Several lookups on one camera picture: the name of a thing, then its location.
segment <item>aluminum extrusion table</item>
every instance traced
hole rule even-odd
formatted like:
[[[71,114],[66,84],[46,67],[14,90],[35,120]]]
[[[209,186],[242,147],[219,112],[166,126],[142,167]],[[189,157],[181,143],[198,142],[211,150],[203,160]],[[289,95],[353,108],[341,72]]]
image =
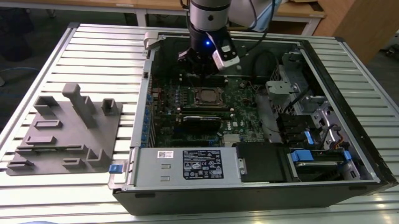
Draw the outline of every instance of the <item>aluminum extrusion table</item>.
[[[130,153],[130,139],[143,74],[145,33],[150,30],[187,33],[185,29],[138,28],[81,24],[69,28],[43,70],[0,135],[0,223],[50,221],[55,223],[398,223],[399,186],[373,196],[360,196],[321,209],[271,210],[146,216],[129,214],[109,189],[109,173],[9,176],[9,161],[35,117],[38,96],[62,95],[65,83],[81,83],[83,95],[94,101],[123,102],[114,160]],[[262,36],[237,33],[241,36]],[[364,124],[372,140],[399,176],[399,108],[345,42],[332,37],[269,35],[308,39]],[[125,181],[125,175],[115,177]]]

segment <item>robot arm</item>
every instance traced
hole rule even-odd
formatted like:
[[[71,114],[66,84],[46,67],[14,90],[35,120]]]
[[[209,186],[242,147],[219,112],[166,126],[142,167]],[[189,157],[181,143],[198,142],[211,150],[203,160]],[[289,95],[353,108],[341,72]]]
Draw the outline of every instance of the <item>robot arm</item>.
[[[189,72],[206,77],[239,64],[226,27],[229,19],[255,31],[265,31],[274,2],[278,8],[282,0],[191,0],[191,47],[179,54],[179,62]]]

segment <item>cpu socket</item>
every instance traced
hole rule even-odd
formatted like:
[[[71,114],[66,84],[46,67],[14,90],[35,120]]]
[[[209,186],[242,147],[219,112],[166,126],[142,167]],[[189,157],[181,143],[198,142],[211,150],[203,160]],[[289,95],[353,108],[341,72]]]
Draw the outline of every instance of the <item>cpu socket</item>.
[[[223,90],[221,88],[195,88],[195,106],[226,107],[223,102]]]

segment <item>motherboard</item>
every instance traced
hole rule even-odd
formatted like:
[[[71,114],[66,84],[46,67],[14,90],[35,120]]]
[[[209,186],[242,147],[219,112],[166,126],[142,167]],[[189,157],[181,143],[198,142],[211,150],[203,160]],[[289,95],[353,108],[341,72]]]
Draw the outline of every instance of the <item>motherboard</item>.
[[[157,147],[230,147],[265,141],[255,96],[261,87],[241,77],[155,79]]]

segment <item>power supply label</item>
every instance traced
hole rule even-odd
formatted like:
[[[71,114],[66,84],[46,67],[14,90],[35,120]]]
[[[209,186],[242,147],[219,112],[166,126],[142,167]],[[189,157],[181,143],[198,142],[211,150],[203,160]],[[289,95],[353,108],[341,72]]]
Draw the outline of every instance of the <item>power supply label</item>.
[[[223,179],[221,150],[183,151],[186,180]]]

